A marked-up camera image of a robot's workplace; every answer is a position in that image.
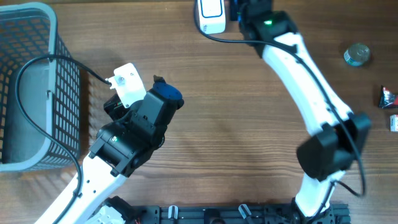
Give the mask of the round tin can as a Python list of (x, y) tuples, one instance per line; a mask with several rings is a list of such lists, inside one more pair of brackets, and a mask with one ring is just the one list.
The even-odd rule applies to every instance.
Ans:
[(348, 65), (359, 67), (369, 61), (371, 51), (367, 45), (355, 43), (347, 48), (343, 54), (343, 58)]

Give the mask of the black red snack packet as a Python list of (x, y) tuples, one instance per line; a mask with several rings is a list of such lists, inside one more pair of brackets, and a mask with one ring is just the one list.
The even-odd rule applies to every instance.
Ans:
[(388, 90), (385, 86), (381, 86), (379, 107), (382, 109), (397, 108), (397, 95)]

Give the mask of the red white snack packet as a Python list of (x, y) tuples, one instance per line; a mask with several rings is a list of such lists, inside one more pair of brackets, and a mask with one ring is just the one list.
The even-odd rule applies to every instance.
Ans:
[(390, 131), (398, 132), (398, 115), (394, 114), (390, 116)]

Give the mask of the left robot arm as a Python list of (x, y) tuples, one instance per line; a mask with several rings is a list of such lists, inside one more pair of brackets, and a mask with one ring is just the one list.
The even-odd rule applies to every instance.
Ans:
[(96, 135), (80, 172), (38, 223), (84, 223), (94, 211), (159, 149), (175, 112), (184, 104), (179, 90), (154, 77), (152, 88), (120, 119)]

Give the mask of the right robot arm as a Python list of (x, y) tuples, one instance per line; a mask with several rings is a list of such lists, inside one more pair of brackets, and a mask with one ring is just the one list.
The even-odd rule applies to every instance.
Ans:
[(294, 21), (272, 10), (272, 1), (231, 1), (230, 14), (244, 40), (282, 80), (310, 135), (296, 151), (304, 176), (294, 204), (301, 220), (313, 223), (328, 210), (335, 186), (353, 162), (364, 178), (361, 153), (371, 121), (337, 96)]

